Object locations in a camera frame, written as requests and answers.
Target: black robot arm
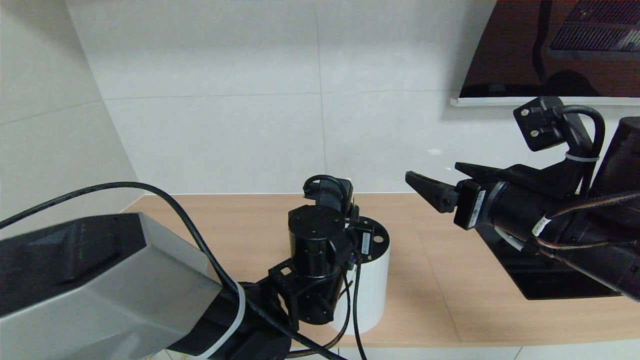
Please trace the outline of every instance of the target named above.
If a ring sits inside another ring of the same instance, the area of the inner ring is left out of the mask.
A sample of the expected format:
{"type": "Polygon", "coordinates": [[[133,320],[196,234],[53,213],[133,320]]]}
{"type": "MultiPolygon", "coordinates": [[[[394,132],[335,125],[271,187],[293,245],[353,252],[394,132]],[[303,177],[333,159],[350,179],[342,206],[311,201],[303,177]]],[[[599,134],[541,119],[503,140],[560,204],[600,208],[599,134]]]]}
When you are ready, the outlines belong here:
{"type": "Polygon", "coordinates": [[[558,259],[640,301],[640,117],[620,120],[590,187],[604,137],[597,111],[539,97],[514,116],[532,151],[566,142],[565,159],[541,170],[457,163],[471,179],[451,186],[409,171],[406,182],[439,212],[455,211],[463,229],[493,227],[516,249],[558,259]],[[595,121],[593,143],[578,113],[595,121]]]}

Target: zip tie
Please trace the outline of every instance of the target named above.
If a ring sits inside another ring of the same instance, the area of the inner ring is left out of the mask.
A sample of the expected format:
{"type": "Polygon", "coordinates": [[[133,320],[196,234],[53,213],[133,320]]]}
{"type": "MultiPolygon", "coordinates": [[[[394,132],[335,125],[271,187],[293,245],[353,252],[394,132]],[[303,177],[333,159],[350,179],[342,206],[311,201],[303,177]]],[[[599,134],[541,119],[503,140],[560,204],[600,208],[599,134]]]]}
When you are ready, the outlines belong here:
{"type": "Polygon", "coordinates": [[[581,158],[579,156],[573,156],[569,154],[568,151],[564,154],[564,156],[569,160],[578,161],[579,163],[596,163],[598,160],[600,160],[599,156],[597,158],[581,158]]]}
{"type": "Polygon", "coordinates": [[[222,336],[220,336],[220,339],[218,339],[213,345],[211,345],[210,348],[208,348],[207,350],[205,350],[205,352],[203,352],[202,354],[200,354],[198,356],[191,357],[191,359],[194,359],[194,360],[196,360],[196,359],[197,360],[208,359],[210,356],[213,355],[213,353],[218,351],[218,349],[222,345],[224,345],[225,342],[227,342],[227,340],[231,337],[231,335],[233,335],[233,333],[240,326],[240,323],[242,322],[242,320],[244,318],[244,310],[245,310],[245,305],[246,305],[246,299],[244,297],[244,289],[243,289],[243,287],[240,284],[238,284],[237,281],[233,280],[233,282],[234,282],[234,284],[236,284],[236,288],[238,289],[238,313],[236,315],[236,319],[231,324],[231,326],[227,329],[227,331],[224,334],[222,334],[222,336]]]}

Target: tile grout line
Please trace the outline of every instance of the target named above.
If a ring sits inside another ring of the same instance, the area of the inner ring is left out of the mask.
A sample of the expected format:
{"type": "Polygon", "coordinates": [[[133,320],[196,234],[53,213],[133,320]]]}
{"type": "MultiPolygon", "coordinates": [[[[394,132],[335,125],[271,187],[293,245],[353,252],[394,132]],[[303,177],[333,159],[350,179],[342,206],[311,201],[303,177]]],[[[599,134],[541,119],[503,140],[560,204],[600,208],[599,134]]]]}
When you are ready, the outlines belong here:
{"type": "Polygon", "coordinates": [[[520,355],[520,352],[522,351],[524,347],[520,347],[520,350],[518,350],[518,352],[516,353],[516,357],[513,358],[513,360],[517,360],[518,359],[518,355],[520,355]]]}
{"type": "Polygon", "coordinates": [[[440,286],[440,281],[436,276],[436,272],[433,270],[433,265],[431,265],[431,260],[429,259],[429,252],[427,248],[424,246],[424,241],[420,237],[420,232],[418,231],[418,227],[415,224],[415,219],[412,214],[409,214],[411,217],[411,223],[413,224],[413,230],[417,233],[418,239],[420,240],[420,244],[422,245],[422,250],[424,251],[424,256],[427,258],[427,262],[429,263],[429,268],[431,269],[431,273],[433,274],[433,278],[436,281],[436,285],[438,286],[438,291],[440,292],[440,296],[442,296],[442,300],[444,301],[444,306],[447,309],[447,314],[449,314],[449,318],[451,319],[451,323],[453,324],[453,330],[456,332],[456,336],[458,337],[458,342],[462,343],[462,339],[460,338],[460,332],[458,331],[458,327],[456,326],[456,322],[453,319],[453,315],[451,314],[451,310],[449,309],[449,304],[447,303],[447,299],[444,296],[444,292],[442,291],[442,287],[440,286]]]}
{"type": "Polygon", "coordinates": [[[41,116],[41,115],[46,115],[46,114],[50,114],[50,113],[54,113],[56,111],[62,111],[62,110],[67,110],[67,109],[71,109],[71,108],[75,108],[76,106],[82,106],[82,105],[87,105],[87,104],[93,104],[94,102],[99,102],[102,101],[102,99],[97,99],[97,100],[91,100],[91,101],[87,101],[87,102],[83,102],[82,104],[75,104],[75,105],[71,105],[71,106],[66,106],[64,108],[60,108],[60,109],[54,109],[54,110],[49,110],[49,111],[45,111],[43,113],[39,113],[39,114],[35,114],[35,115],[29,115],[27,117],[21,117],[19,119],[15,119],[15,120],[11,120],[9,122],[5,122],[4,124],[0,124],[0,126],[4,126],[4,125],[8,125],[8,124],[13,124],[14,122],[18,122],[21,120],[27,120],[27,119],[31,119],[33,117],[37,117],[37,116],[41,116]]]}
{"type": "Polygon", "coordinates": [[[239,96],[282,96],[282,95],[320,95],[323,94],[375,94],[382,92],[452,92],[456,90],[365,90],[365,91],[337,91],[337,92],[275,92],[271,94],[214,94],[214,95],[163,95],[163,96],[131,96],[131,97],[105,97],[101,100],[139,100],[139,99],[173,99],[181,97],[239,97],[239,96]]]}
{"type": "Polygon", "coordinates": [[[324,173],[327,173],[326,169],[326,140],[324,136],[324,102],[322,96],[322,69],[320,67],[320,27],[318,26],[318,6],[317,3],[314,6],[316,10],[316,44],[318,50],[318,82],[320,85],[320,122],[322,124],[322,150],[323,150],[323,160],[324,160],[324,173]]]}

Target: white cable tie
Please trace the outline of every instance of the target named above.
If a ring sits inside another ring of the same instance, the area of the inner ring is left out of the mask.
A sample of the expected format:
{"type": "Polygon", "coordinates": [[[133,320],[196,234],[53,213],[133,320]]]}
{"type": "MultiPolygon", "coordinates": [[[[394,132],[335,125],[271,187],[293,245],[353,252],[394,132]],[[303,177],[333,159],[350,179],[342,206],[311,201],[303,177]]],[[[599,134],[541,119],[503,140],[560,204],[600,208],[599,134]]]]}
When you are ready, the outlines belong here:
{"type": "Polygon", "coordinates": [[[227,329],[227,331],[224,334],[222,334],[222,336],[220,336],[220,339],[218,339],[213,345],[211,345],[209,349],[207,349],[205,352],[203,352],[198,356],[190,357],[190,359],[203,360],[203,359],[209,358],[210,356],[213,355],[213,353],[218,351],[218,349],[222,345],[224,345],[225,342],[227,342],[227,340],[231,337],[231,335],[233,335],[233,333],[240,326],[240,323],[244,318],[244,310],[246,308],[246,299],[245,299],[243,287],[240,284],[238,284],[237,281],[233,280],[233,282],[234,284],[236,284],[236,288],[238,289],[238,313],[236,314],[236,319],[234,320],[233,323],[231,323],[231,326],[227,329]]]}
{"type": "Polygon", "coordinates": [[[548,223],[551,222],[551,219],[547,219],[546,217],[542,217],[540,219],[540,221],[536,224],[536,226],[533,227],[533,230],[531,231],[533,233],[533,235],[538,236],[542,233],[542,230],[545,229],[545,226],[547,226],[548,223]]]}
{"type": "Polygon", "coordinates": [[[569,160],[578,161],[579,163],[596,163],[596,162],[598,162],[598,160],[600,160],[600,157],[597,157],[597,158],[581,158],[579,156],[573,156],[573,155],[569,154],[568,151],[564,154],[564,156],[565,156],[565,158],[567,158],[569,160]]]}

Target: cable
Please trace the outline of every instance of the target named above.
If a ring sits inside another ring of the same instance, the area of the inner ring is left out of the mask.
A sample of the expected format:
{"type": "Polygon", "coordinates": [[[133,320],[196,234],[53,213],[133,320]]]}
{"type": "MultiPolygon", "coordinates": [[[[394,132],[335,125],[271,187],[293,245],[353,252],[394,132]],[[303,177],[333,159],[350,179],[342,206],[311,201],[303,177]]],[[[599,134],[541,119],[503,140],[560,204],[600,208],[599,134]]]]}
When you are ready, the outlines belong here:
{"type": "Polygon", "coordinates": [[[538,32],[531,51],[533,69],[536,71],[536,75],[538,75],[538,79],[542,85],[547,82],[547,73],[545,72],[545,63],[542,61],[541,50],[549,33],[549,19],[551,18],[552,6],[553,2],[551,0],[540,1],[540,12],[538,12],[538,32]]]}
{"type": "Polygon", "coordinates": [[[553,218],[559,217],[560,215],[573,213],[579,210],[601,208],[602,206],[612,206],[612,205],[619,204],[625,201],[630,201],[636,198],[640,198],[640,191],[638,190],[631,190],[627,192],[615,193],[612,195],[604,195],[604,196],[592,197],[589,199],[582,199],[582,200],[575,201],[569,204],[568,206],[557,209],[545,215],[544,217],[542,217],[540,221],[536,224],[536,226],[534,226],[532,233],[533,235],[535,235],[536,241],[538,242],[539,245],[542,245],[549,249],[556,249],[556,250],[588,249],[590,247],[610,246],[610,245],[621,246],[621,245],[633,244],[635,243],[634,241],[631,241],[631,242],[600,241],[597,243],[588,243],[588,244],[581,244],[581,245],[560,244],[560,243],[552,243],[549,241],[542,240],[538,237],[538,235],[542,233],[542,230],[545,228],[545,226],[547,226],[548,223],[551,222],[553,218]]]}
{"type": "MultiPolygon", "coordinates": [[[[206,242],[202,238],[202,235],[200,234],[200,231],[198,231],[196,225],[193,223],[191,218],[189,218],[189,215],[187,214],[187,212],[171,195],[149,184],[138,183],[135,181],[119,181],[114,183],[104,183],[104,184],[88,186],[86,188],[75,190],[73,192],[66,193],[65,195],[61,195],[57,198],[43,202],[39,205],[33,206],[32,208],[29,208],[20,213],[17,213],[12,217],[4,219],[0,222],[0,229],[4,229],[9,225],[12,225],[24,218],[30,217],[35,213],[39,213],[40,211],[48,209],[57,204],[60,204],[61,202],[65,202],[67,200],[85,195],[87,193],[92,193],[92,192],[97,192],[97,191],[107,190],[107,189],[115,189],[115,188],[136,188],[136,189],[146,190],[148,192],[152,192],[158,195],[160,198],[166,201],[172,207],[172,209],[178,214],[178,216],[180,217],[184,225],[187,227],[187,230],[189,231],[193,239],[196,241],[196,244],[198,244],[198,247],[200,248],[200,250],[204,252],[204,254],[207,256],[207,258],[211,262],[211,265],[213,266],[216,273],[218,274],[218,277],[220,277],[220,280],[223,283],[223,285],[230,288],[236,295],[238,295],[238,289],[236,288],[233,279],[222,268],[222,266],[220,265],[218,260],[215,258],[215,256],[213,256],[213,253],[211,252],[206,242]]],[[[256,304],[250,298],[247,298],[246,302],[247,304],[249,304],[249,307],[252,310],[254,310],[255,313],[258,314],[261,318],[265,319],[267,323],[269,323],[274,328],[278,329],[283,334],[292,338],[293,340],[296,340],[298,343],[301,343],[302,345],[305,345],[309,349],[316,351],[319,355],[324,356],[327,359],[346,360],[343,357],[338,356],[330,352],[329,350],[323,348],[320,344],[316,343],[315,341],[312,341],[308,337],[296,332],[289,326],[280,323],[278,320],[275,320],[275,318],[273,318],[271,315],[266,313],[265,310],[263,310],[258,304],[256,304]]]]}
{"type": "Polygon", "coordinates": [[[362,259],[360,258],[360,251],[357,247],[354,248],[356,253],[356,281],[353,289],[353,332],[356,337],[356,345],[358,345],[358,351],[360,352],[360,358],[367,360],[367,355],[364,353],[362,347],[362,340],[360,339],[360,330],[358,329],[358,286],[360,285],[360,268],[362,267],[362,259]]]}
{"type": "MultiPolygon", "coordinates": [[[[566,114],[583,114],[593,120],[595,126],[595,135],[593,137],[593,145],[591,146],[590,158],[597,158],[600,156],[600,151],[604,144],[605,135],[605,123],[602,114],[600,114],[594,108],[583,105],[565,105],[552,108],[553,114],[556,117],[561,117],[566,114]]],[[[591,188],[591,178],[593,172],[596,169],[596,163],[586,163],[584,165],[584,175],[582,176],[582,185],[580,186],[580,197],[587,198],[589,196],[589,190],[591,188]]]]}
{"type": "Polygon", "coordinates": [[[554,249],[554,250],[588,249],[588,248],[591,248],[591,247],[618,245],[618,244],[612,243],[610,241],[601,241],[601,242],[598,242],[598,243],[590,243],[590,244],[582,244],[582,245],[565,245],[565,244],[558,244],[558,243],[550,243],[550,242],[542,240],[540,238],[536,238],[536,242],[538,242],[539,245],[542,245],[542,246],[544,246],[546,248],[554,249]]]}
{"type": "Polygon", "coordinates": [[[639,190],[630,190],[627,192],[615,193],[611,195],[591,197],[588,199],[575,201],[568,206],[557,209],[551,214],[545,215],[545,218],[551,220],[560,215],[573,213],[574,211],[600,208],[602,206],[611,206],[621,202],[630,201],[638,197],[640,197],[639,190]]]}
{"type": "MultiPolygon", "coordinates": [[[[344,291],[347,293],[347,316],[344,319],[344,324],[342,324],[342,328],[340,329],[340,331],[338,332],[338,335],[336,335],[331,341],[329,341],[324,348],[326,349],[330,349],[332,347],[334,347],[338,341],[340,341],[342,339],[342,337],[344,336],[344,333],[347,331],[347,328],[349,327],[349,318],[351,317],[351,292],[349,291],[349,286],[347,284],[347,272],[345,269],[342,269],[342,280],[344,281],[344,291]]],[[[295,357],[303,357],[303,356],[309,356],[309,355],[313,355],[316,352],[310,349],[306,349],[306,350],[295,350],[295,351],[291,351],[289,352],[289,355],[287,355],[287,359],[292,359],[295,357]]]]}
{"type": "Polygon", "coordinates": [[[335,177],[331,175],[315,175],[308,178],[307,181],[305,181],[305,184],[302,186],[302,190],[305,192],[305,194],[309,191],[309,186],[311,185],[311,183],[317,180],[327,180],[338,185],[340,194],[342,195],[342,202],[340,205],[342,214],[346,215],[347,210],[349,209],[349,193],[347,192],[347,189],[344,187],[344,185],[335,177]]]}

